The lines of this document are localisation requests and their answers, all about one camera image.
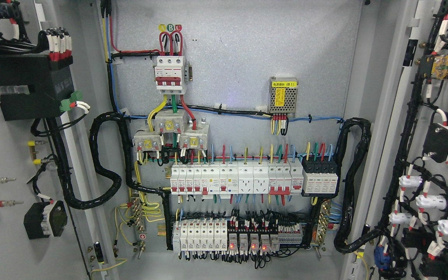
red wire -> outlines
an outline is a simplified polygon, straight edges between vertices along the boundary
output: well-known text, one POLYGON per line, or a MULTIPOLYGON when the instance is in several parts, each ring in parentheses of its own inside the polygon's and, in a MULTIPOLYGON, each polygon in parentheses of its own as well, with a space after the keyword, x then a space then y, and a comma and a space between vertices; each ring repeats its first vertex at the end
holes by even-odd
POLYGON ((326 143, 322 142, 319 147, 320 160, 324 161, 324 154, 326 154, 326 143))
POLYGON ((110 21, 110 44, 112 45, 112 48, 114 48, 115 51, 119 53, 151 53, 151 52, 158 52, 160 55, 162 55, 162 51, 160 50, 119 50, 117 49, 117 46, 115 46, 114 43, 114 28, 112 23, 112 16, 108 17, 108 20, 110 21))
POLYGON ((183 106, 184 110, 188 112, 188 115, 190 115, 190 118, 193 122, 192 129, 196 130, 196 119, 194 118, 194 115, 191 113, 191 110, 188 108, 188 105, 186 105, 184 101, 184 95, 180 95, 179 97, 181 98, 181 105, 183 106))
POLYGON ((175 30, 172 31, 172 33, 170 34, 170 41, 172 43, 172 34, 177 33, 179 34, 179 38, 181 39, 181 41, 179 42, 179 52, 178 55, 182 56, 183 55, 183 34, 181 34, 181 32, 179 30, 175 30))
POLYGON ((288 160, 288 144, 286 144, 286 148, 285 148, 285 163, 287 162, 287 160, 288 160))

red breaker toggle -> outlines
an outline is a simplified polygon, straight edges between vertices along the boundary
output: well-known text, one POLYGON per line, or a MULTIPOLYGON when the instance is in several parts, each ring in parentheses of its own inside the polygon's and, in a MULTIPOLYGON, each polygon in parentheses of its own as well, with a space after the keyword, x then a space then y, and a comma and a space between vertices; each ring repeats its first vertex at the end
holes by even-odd
POLYGON ((181 78, 179 77, 156 77, 155 81, 159 86, 180 86, 181 78))

black enclosure box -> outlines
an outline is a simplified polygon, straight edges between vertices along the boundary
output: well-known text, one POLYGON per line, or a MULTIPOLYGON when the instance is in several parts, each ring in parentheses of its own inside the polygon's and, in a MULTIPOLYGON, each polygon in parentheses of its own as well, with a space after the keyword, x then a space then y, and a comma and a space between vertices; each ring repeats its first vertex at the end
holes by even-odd
POLYGON ((6 121, 59 117, 61 101, 74 92, 69 65, 48 53, 0 55, 0 86, 28 86, 30 94, 2 94, 0 107, 6 121))

terminal block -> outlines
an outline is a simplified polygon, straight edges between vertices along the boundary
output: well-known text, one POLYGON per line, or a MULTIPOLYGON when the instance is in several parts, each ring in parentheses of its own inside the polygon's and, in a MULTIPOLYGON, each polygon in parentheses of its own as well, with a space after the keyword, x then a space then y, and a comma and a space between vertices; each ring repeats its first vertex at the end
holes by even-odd
POLYGON ((139 130, 134 134, 134 146, 137 152, 161 151, 162 140, 159 133, 148 128, 139 130))
POLYGON ((179 140, 182 149, 206 150, 208 144, 208 124, 198 124, 196 130, 186 129, 179 140))
POLYGON ((187 129, 188 113, 185 110, 178 110, 173 113, 171 110, 161 110, 155 116, 153 127, 158 133, 183 133, 187 129))

circuit breaker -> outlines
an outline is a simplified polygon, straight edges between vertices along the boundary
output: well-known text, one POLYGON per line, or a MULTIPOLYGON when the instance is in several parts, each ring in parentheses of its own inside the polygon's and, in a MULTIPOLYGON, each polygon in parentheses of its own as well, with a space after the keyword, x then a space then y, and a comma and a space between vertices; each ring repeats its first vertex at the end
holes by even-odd
POLYGON ((186 93, 185 57, 158 56, 155 66, 155 83, 161 94, 186 93))

